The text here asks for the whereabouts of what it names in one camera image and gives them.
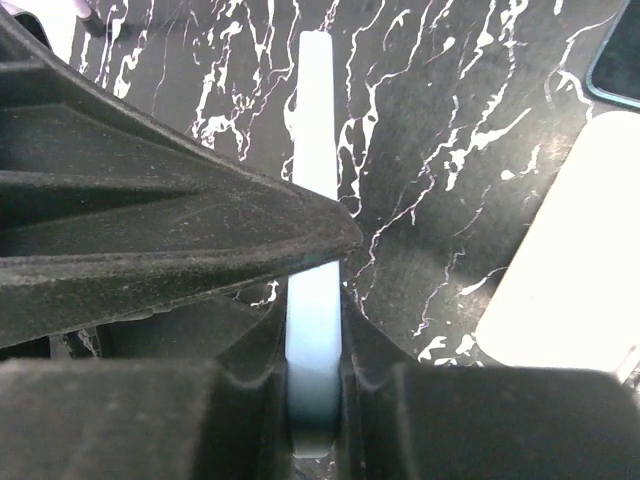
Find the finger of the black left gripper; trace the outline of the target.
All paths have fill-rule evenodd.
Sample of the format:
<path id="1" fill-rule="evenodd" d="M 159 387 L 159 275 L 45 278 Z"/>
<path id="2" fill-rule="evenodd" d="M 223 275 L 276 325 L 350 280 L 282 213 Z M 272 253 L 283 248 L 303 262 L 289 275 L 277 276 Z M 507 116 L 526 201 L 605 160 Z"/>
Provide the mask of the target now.
<path id="1" fill-rule="evenodd" d="M 1 343 L 138 320 L 356 250 L 346 208 L 219 157 L 1 16 Z"/>

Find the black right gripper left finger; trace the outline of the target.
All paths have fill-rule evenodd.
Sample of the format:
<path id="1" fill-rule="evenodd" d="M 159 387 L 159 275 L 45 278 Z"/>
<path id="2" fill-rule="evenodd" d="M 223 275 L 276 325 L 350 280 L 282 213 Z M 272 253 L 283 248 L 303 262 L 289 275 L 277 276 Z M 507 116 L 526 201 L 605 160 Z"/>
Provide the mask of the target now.
<path id="1" fill-rule="evenodd" d="M 5 479 L 286 479 L 284 307 L 214 360 L 11 360 Z"/>

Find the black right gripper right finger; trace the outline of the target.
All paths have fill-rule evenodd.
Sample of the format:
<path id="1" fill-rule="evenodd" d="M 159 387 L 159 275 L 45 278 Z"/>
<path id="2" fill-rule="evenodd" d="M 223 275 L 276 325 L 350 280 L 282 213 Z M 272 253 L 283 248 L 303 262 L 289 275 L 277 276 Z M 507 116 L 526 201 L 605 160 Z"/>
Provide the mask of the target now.
<path id="1" fill-rule="evenodd" d="M 341 479 L 635 479 L 639 411 L 586 370 L 434 367 L 344 296 Z"/>

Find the beige phone case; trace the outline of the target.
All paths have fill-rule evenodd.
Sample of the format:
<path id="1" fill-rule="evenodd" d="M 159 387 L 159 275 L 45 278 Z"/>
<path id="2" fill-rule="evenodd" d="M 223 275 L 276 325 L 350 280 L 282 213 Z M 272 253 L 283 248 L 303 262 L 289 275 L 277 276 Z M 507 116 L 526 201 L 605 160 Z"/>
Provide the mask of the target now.
<path id="1" fill-rule="evenodd" d="M 639 116 L 612 111 L 578 135 L 476 328 L 509 366 L 639 364 Z"/>

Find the phone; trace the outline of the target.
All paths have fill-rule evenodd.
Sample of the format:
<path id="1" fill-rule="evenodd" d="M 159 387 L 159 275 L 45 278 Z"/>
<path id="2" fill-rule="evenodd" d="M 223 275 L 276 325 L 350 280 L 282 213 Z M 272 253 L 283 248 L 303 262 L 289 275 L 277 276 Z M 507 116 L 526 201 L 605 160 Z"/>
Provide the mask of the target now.
<path id="1" fill-rule="evenodd" d="M 639 0 L 626 1 L 586 74 L 601 101 L 639 110 Z"/>

